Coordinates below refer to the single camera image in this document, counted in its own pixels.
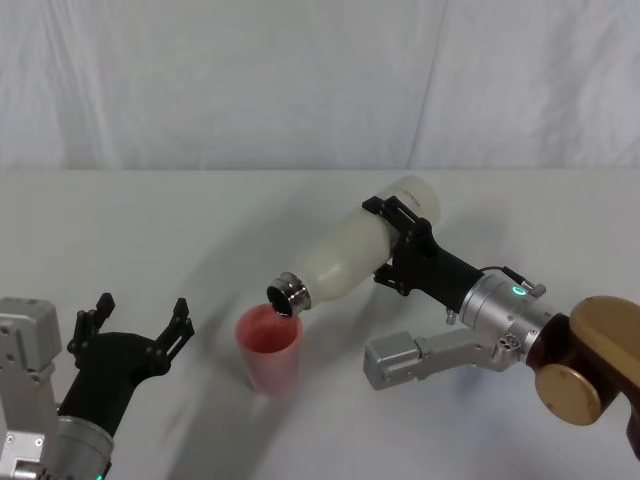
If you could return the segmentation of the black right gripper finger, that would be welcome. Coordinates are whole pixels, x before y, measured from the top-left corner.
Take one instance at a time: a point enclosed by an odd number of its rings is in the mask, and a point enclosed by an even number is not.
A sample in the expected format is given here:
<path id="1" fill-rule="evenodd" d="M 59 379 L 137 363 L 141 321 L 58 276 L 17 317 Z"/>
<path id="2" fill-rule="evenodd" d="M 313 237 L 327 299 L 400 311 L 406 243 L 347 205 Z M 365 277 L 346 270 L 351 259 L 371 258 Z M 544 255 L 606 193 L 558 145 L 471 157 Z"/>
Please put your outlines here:
<path id="1" fill-rule="evenodd" d="M 362 208 L 389 225 L 391 250 L 399 243 L 417 246 L 421 251 L 434 250 L 431 222 L 419 217 L 396 196 L 387 199 L 373 196 L 362 203 Z"/>
<path id="2" fill-rule="evenodd" d="M 392 288 L 401 296 L 411 292 L 411 267 L 403 264 L 385 263 L 374 272 L 377 284 Z"/>

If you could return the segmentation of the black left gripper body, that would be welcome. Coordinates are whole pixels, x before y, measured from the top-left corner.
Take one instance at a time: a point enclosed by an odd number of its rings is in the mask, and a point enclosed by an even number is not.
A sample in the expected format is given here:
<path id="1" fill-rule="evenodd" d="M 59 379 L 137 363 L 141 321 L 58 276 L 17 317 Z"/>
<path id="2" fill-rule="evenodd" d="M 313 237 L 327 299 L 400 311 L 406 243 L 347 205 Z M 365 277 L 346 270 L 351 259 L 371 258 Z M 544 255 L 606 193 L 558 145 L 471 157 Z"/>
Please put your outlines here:
<path id="1" fill-rule="evenodd" d="M 170 356 L 156 341 L 132 333 L 73 339 L 68 351 L 77 375 L 58 414 L 88 421 L 114 436 L 136 388 L 166 374 Z"/>

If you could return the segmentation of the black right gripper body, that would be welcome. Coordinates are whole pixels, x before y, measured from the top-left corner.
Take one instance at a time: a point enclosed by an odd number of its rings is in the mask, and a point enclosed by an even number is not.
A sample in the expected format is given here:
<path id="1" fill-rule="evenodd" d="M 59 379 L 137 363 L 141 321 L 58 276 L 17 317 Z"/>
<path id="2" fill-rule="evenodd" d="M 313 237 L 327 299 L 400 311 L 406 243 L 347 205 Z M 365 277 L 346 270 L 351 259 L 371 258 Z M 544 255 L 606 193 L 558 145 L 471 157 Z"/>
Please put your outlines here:
<path id="1" fill-rule="evenodd" d="M 484 276 L 440 247 L 431 234 L 402 237 L 393 250 L 391 274 L 401 294 L 419 290 L 454 313 Z"/>

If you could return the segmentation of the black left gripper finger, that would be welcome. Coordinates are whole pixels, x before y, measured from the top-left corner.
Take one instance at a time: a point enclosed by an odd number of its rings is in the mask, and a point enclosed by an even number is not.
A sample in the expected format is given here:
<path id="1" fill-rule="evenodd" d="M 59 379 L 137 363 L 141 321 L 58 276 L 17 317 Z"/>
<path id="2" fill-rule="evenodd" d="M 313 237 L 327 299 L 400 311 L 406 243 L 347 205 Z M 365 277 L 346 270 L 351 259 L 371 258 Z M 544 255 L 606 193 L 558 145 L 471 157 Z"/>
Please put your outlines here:
<path id="1" fill-rule="evenodd" d="M 114 308 L 115 301 L 112 294 L 105 292 L 100 296 L 93 309 L 79 310 L 76 314 L 74 332 L 67 345 L 67 351 L 72 355 L 79 355 L 86 349 L 89 340 L 99 333 Z"/>
<path id="2" fill-rule="evenodd" d="M 149 347 L 153 372 L 168 372 L 172 361 L 194 335 L 194 327 L 189 317 L 189 307 L 185 298 L 177 299 L 171 320 L 167 327 Z"/>

